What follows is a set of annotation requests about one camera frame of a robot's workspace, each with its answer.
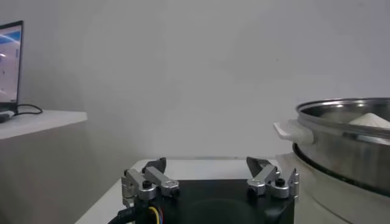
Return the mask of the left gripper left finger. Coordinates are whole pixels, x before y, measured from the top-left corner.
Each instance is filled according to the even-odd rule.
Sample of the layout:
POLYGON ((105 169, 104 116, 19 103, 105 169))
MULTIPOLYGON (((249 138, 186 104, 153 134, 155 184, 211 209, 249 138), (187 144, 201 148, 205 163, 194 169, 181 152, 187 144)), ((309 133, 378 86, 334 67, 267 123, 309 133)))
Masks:
POLYGON ((126 169, 121 177, 122 204, 130 208, 135 200, 150 202, 158 195, 168 198, 178 198, 180 184, 165 175, 166 158, 149 161, 139 172, 136 169, 126 169))

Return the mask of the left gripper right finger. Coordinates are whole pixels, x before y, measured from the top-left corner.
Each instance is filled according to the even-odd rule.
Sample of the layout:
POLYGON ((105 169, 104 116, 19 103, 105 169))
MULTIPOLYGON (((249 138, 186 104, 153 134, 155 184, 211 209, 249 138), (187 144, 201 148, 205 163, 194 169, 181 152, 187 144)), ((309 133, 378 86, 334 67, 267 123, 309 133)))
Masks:
POLYGON ((250 192, 256 197, 269 194, 274 198, 297 198, 299 173, 296 168, 280 170, 266 159, 246 158, 252 178, 247 180, 250 192))

